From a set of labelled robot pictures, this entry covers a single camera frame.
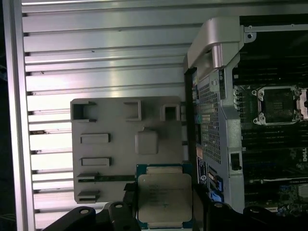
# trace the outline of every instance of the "cable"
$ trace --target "cable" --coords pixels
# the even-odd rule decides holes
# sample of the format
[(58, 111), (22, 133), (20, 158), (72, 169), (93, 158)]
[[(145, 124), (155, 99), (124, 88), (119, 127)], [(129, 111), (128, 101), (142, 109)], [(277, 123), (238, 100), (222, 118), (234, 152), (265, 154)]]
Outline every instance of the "cable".
[(6, 217), (3, 217), (3, 216), (0, 216), (1, 219), (4, 219), (4, 220), (9, 220), (9, 221), (13, 221), (13, 222), (16, 222), (14, 219), (11, 219), (11, 218), (6, 218)]

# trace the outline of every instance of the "cpu socket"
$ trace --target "cpu socket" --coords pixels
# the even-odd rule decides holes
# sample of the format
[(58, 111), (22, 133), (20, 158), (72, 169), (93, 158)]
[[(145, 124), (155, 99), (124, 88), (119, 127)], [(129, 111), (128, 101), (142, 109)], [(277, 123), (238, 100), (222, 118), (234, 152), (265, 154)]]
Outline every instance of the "cpu socket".
[(251, 92), (258, 100), (258, 125), (289, 125), (307, 119), (306, 89), (297, 86), (263, 87)]

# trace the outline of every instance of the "mesh vent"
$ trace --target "mesh vent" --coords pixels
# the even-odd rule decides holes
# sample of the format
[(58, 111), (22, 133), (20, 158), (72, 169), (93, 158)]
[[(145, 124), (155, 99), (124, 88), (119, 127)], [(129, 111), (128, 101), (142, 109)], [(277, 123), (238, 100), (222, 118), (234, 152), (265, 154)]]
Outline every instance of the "mesh vent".
[(209, 84), (199, 89), (203, 153), (220, 164), (218, 99)]

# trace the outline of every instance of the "ribbed metal panel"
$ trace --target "ribbed metal panel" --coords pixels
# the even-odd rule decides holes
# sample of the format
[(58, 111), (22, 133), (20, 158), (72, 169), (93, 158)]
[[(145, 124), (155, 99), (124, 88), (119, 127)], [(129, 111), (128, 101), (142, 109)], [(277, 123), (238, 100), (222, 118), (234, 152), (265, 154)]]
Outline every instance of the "ribbed metal panel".
[[(4, 1), (8, 7), (9, 0)], [(72, 188), (71, 100), (179, 96), (185, 101), (182, 60), (204, 21), (218, 15), (308, 9), (305, 4), (265, 5), (262, 0), (225, 2), (228, 5), (219, 0), (22, 0), (25, 60), (21, 64), (26, 71), (33, 182), (23, 180), (34, 189), (37, 229), (77, 206)], [(94, 206), (101, 209), (103, 204)]]

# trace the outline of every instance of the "dark background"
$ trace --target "dark background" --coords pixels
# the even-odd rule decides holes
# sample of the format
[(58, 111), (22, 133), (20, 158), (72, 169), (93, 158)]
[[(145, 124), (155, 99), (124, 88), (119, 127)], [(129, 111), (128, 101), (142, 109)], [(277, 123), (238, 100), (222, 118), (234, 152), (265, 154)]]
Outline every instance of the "dark background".
[(2, 0), (0, 14), (0, 231), (11, 231), (16, 223)]

